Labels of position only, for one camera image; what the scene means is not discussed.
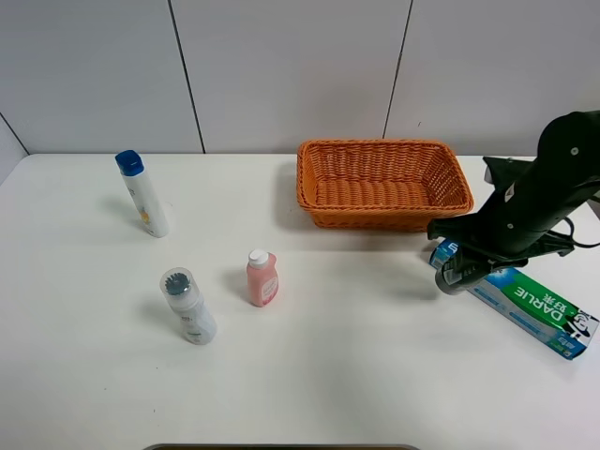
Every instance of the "blue bottle cap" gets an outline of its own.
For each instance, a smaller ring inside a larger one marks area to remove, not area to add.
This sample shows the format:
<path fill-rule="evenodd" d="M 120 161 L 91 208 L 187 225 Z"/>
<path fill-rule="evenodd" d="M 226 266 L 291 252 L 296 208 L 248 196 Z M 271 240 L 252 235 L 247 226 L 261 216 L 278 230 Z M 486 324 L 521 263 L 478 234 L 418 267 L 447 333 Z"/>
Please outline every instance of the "blue bottle cap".
<path fill-rule="evenodd" d="M 124 176 L 134 176 L 143 172 L 142 159 L 133 150 L 121 152 L 114 159 Z"/>

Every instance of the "orange wicker basket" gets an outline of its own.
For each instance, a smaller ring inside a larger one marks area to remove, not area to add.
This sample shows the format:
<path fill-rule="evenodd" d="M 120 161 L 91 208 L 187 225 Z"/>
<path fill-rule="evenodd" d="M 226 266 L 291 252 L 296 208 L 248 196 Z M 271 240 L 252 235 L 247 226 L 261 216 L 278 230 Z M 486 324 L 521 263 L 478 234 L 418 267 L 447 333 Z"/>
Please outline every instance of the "orange wicker basket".
<path fill-rule="evenodd" d="M 323 228 L 424 232 L 433 218 L 473 208 L 457 158 L 435 141 L 304 142 L 296 192 Z"/>

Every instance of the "green label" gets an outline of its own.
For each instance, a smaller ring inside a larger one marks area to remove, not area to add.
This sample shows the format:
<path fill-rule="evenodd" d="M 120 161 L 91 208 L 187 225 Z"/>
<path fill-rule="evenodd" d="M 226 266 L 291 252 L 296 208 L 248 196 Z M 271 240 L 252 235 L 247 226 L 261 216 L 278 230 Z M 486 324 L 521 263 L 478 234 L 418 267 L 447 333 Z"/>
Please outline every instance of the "green label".
<path fill-rule="evenodd" d="M 538 321 L 557 328 L 563 328 L 566 317 L 578 312 L 565 299 L 520 273 L 502 288 L 502 293 Z"/>

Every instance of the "darlie toothpaste box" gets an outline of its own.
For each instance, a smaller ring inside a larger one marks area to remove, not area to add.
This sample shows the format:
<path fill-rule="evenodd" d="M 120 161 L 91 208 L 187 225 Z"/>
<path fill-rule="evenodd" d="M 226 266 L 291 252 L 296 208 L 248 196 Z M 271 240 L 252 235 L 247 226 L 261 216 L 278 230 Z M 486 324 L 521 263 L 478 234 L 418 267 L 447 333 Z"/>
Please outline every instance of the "darlie toothpaste box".
<path fill-rule="evenodd" d="M 439 269 L 457 251 L 456 243 L 445 240 L 429 264 Z M 468 291 L 566 359 L 582 354 L 598 327 L 595 317 L 512 267 L 488 275 Z"/>

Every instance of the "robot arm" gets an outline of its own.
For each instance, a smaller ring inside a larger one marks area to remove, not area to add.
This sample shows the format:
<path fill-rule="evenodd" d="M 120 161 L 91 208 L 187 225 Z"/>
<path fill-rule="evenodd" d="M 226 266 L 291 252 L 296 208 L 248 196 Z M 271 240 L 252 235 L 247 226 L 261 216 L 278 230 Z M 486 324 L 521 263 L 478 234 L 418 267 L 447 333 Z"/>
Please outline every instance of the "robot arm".
<path fill-rule="evenodd" d="M 446 237 L 459 244 L 436 274 L 445 293 L 460 292 L 496 270 L 522 267 L 536 256 L 573 251 L 578 245 L 573 233 L 551 229 L 600 189 L 600 111 L 553 120 L 533 162 L 484 161 L 494 192 L 479 212 L 434 219 L 427 227 L 429 239 Z"/>

